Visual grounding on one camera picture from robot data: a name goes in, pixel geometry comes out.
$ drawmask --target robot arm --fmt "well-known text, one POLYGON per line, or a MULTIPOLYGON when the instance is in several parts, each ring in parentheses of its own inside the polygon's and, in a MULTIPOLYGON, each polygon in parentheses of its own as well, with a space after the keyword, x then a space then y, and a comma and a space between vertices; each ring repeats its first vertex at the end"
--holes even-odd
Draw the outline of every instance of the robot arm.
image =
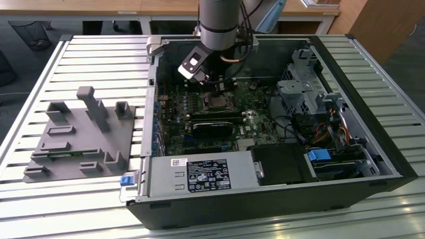
POLYGON ((270 32, 286 0, 200 0, 201 44, 185 58, 179 72, 197 81, 221 79, 229 65, 242 62, 252 50, 252 32, 270 32), (238 59, 234 44, 245 31, 246 52, 238 59))

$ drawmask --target white label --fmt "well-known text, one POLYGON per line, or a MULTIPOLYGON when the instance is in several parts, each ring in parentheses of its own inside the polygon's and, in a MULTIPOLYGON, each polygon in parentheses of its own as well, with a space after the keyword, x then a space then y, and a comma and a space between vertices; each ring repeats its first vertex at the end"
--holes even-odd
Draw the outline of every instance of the white label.
POLYGON ((229 181, 221 181, 221 182, 217 182, 217 185, 229 185, 231 182, 229 181))
POLYGON ((136 11, 119 11, 119 14, 137 14, 136 11))
POLYGON ((173 158, 172 159, 172 167, 185 166, 188 162, 187 158, 173 158))

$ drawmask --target gray 3d-printed holder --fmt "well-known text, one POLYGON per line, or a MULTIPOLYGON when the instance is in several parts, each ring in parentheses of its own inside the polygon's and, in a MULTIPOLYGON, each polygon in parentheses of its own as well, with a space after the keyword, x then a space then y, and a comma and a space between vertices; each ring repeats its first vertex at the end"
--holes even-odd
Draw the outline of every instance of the gray 3d-printed holder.
POLYGON ((104 107, 95 89, 80 87, 87 109, 51 102, 44 133, 24 171, 25 183, 123 175, 128 171, 136 107, 104 107))

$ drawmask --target motherboard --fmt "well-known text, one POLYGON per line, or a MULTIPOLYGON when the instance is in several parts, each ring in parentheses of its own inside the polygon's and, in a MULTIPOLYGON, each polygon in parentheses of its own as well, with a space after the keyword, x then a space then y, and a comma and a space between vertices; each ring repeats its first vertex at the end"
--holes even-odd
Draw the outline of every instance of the motherboard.
POLYGON ((278 143, 269 115, 269 87, 237 80, 232 91, 205 92, 201 86, 163 87, 165 154, 187 155, 245 151, 249 146, 278 143))

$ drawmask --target floor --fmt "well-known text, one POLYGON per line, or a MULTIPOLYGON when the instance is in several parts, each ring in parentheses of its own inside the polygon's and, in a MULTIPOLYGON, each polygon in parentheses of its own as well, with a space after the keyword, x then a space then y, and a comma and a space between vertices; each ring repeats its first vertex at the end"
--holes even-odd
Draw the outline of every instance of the floor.
MULTIPOLYGON (((124 30, 128 30, 125 22, 120 22, 119 25, 124 30)), ((9 24, 7 22, 0 22, 0 50, 17 73, 17 80, 7 86, 0 87, 0 142, 3 142, 8 129, 27 99, 27 94, 7 96, 1 96, 1 94, 31 92, 60 36, 63 34, 81 34, 81 22, 77 21, 55 21, 52 27, 53 30, 48 31, 48 36, 53 45, 49 49, 35 52, 25 46, 9 24)), ((116 33, 113 31, 112 22, 108 21, 104 22, 103 34, 111 35, 123 33, 116 33)), ((418 107, 425 111, 424 45, 425 18, 421 20, 414 34, 406 38, 384 68, 418 107)))

